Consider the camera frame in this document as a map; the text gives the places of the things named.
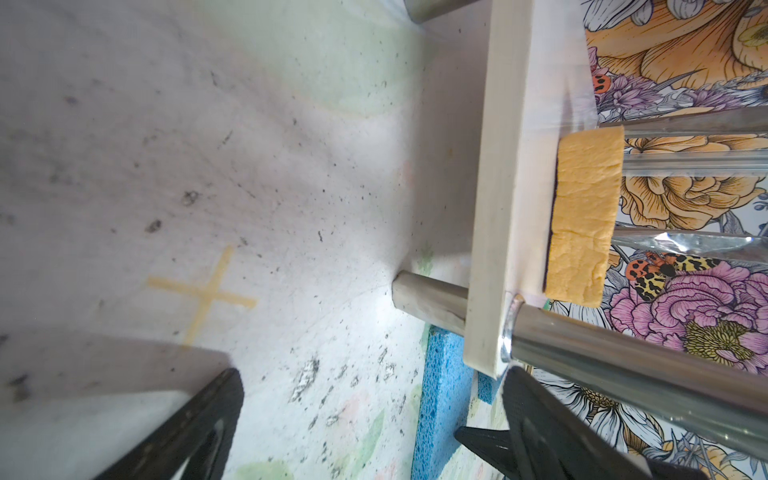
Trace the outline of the white two-tier shelf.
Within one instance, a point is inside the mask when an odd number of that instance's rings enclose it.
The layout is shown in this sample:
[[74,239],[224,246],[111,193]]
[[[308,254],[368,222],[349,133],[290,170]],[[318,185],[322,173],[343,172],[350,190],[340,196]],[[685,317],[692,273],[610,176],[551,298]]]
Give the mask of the white two-tier shelf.
[[393,304],[463,336],[482,373],[518,359],[765,459],[765,379],[543,307],[558,143],[597,124],[580,18],[575,1],[493,3],[470,284],[404,271]]

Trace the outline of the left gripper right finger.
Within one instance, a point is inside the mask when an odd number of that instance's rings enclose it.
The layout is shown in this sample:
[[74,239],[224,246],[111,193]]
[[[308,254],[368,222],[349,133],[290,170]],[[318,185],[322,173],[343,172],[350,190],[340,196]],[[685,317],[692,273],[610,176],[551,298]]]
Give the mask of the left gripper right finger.
[[502,400],[521,479],[648,479],[520,367],[508,370]]

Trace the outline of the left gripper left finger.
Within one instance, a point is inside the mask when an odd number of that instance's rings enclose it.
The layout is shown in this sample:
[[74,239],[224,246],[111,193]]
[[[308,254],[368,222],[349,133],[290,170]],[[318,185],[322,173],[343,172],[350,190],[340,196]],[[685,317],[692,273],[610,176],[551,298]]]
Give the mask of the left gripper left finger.
[[216,376],[99,479],[220,479],[244,401],[240,372]]

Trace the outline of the blue sponge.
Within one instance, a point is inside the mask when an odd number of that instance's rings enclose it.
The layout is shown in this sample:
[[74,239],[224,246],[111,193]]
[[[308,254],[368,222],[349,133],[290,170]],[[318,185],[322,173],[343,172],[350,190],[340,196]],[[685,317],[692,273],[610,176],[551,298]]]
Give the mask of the blue sponge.
[[410,477],[496,477],[485,462],[461,446],[454,433],[469,420],[490,423],[499,382],[463,363],[464,339],[459,335],[429,326],[422,343],[425,365]]

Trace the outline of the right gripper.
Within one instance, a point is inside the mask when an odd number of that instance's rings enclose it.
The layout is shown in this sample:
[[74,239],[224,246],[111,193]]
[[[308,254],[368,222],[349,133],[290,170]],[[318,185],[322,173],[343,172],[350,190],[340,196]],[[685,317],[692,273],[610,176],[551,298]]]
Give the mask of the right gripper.
[[524,434],[523,448],[512,446],[511,432],[461,427],[461,445],[499,470],[507,479],[704,479],[697,469],[621,454],[617,466],[605,466],[591,455],[569,452],[564,459],[535,432]]

